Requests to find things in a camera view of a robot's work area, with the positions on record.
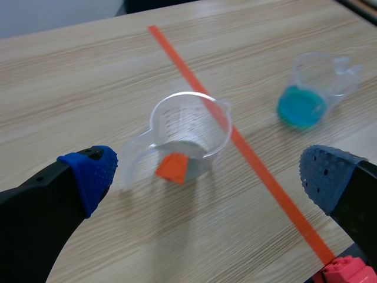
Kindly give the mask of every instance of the small measuring cup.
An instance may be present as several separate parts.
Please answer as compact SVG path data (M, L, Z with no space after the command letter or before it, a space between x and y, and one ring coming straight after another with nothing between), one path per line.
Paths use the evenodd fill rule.
M209 170L232 132L230 104L202 93L176 93L153 109L150 129L126 143L120 154L125 187L142 173L154 173L167 154L180 152L189 157L185 180Z
M349 58L319 52L298 56L293 75L281 96L277 111L291 125L310 127L319 122L360 83L361 65L348 67Z

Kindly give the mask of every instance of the red block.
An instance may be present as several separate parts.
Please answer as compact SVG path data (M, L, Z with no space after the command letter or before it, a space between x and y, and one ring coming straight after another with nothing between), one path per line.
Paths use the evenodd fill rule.
M360 258L346 256L334 259L313 276L315 283L377 283L373 268L366 266Z

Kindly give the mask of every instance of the orange tape line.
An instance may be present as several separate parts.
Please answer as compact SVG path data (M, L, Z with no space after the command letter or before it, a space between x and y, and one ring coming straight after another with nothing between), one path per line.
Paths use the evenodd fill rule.
M185 64L185 62L179 56L177 51L174 50L173 46L169 43L169 41L159 30L159 28L155 25L152 25L148 27L148 29L153 34L154 38L158 41L158 43L161 45L161 47L164 49L164 51L167 53L167 55L170 57L170 59L173 61L173 63L175 63L177 68L182 73L182 76L191 85L193 90L199 93L209 95L208 91L199 82L199 80L191 71L191 69L189 69L189 67ZM231 140L233 144L238 148L239 152L246 159L250 167L254 169L259 179L267 187L271 195L275 198L280 207L287 214L289 219L292 221L297 230L304 237L309 246L317 254L322 263L326 265L331 260L333 260L335 258L333 252L330 250L328 246L326 246L323 239L310 225L310 223L307 221L307 219L299 210L299 208L283 190L281 185L279 185L279 183L275 180L273 175L269 172L267 167L259 159L258 155L254 152L254 150L247 144L247 141L245 141L245 139L240 134L238 129L236 129L235 126L233 126L232 129Z

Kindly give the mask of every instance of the wood grain tabletop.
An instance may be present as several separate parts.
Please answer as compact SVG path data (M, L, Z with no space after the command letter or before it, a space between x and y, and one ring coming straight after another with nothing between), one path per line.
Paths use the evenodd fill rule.
M164 32L331 250L352 241L308 199L298 161L325 144L377 162L377 33L329 0L203 0L0 41L0 189L68 152L123 144L164 97L191 91L147 27ZM362 64L362 84L317 126L276 115L293 59ZM49 283L303 282L322 263L237 149L177 186L119 172L58 257Z

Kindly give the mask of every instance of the measuring cup spout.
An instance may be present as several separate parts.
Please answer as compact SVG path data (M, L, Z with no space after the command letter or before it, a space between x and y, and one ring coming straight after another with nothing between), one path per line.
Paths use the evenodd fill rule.
M216 100L216 103L221 107L221 109L223 110L223 113L230 117L230 103L227 102L227 101L223 101L223 100Z
M133 183L135 164L142 157L150 154L155 147L152 130L141 134L124 145L120 159L120 168L123 173L126 189Z

